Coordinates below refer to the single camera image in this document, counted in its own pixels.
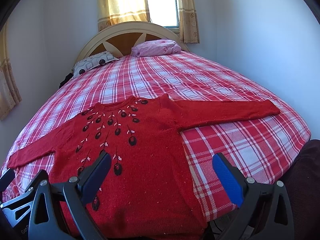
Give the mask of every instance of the headboard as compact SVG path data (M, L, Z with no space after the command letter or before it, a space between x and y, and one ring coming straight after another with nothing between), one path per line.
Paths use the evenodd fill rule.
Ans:
M148 22L124 22L110 26L94 36L81 50L76 62L103 51L110 51L115 57L131 54L131 48L145 41L170 39L183 50L189 51L179 37L168 29Z

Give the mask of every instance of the window pane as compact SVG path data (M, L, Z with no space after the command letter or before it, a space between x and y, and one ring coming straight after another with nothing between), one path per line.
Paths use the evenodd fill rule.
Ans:
M176 0L148 0L148 5L154 24L178 26Z

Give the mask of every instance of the knitted sweater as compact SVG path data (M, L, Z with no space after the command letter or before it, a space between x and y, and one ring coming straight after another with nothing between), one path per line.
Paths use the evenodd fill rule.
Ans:
M8 168L54 153L49 181L64 182L104 149L113 157L112 169L86 207L106 237L199 239L207 223L193 192L179 132L279 113L269 100L174 102L167 94L155 99L130 96L79 113L14 153ZM63 211L76 232L66 206Z

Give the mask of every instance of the mattress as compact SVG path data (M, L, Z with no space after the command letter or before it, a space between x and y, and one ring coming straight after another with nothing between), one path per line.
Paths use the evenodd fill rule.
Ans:
M222 152L244 176L261 183L274 183L310 139L307 124L292 107L264 87L218 63L187 52L141 58L128 55L74 78L59 89L21 131L1 173L6 172L9 156L14 152L97 102L119 102L131 95L156 98L164 93L172 100L269 99L281 111L277 116L263 119L181 132L193 191L207 221L236 208L212 168L215 153ZM51 154L16 169L16 178L3 193L3 200L24 193L37 172L40 169L50 172L53 163Z

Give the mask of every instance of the person's leg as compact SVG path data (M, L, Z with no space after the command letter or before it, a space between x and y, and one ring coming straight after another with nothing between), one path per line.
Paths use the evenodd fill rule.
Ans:
M320 239L320 140L308 141L280 180L290 199L295 240Z

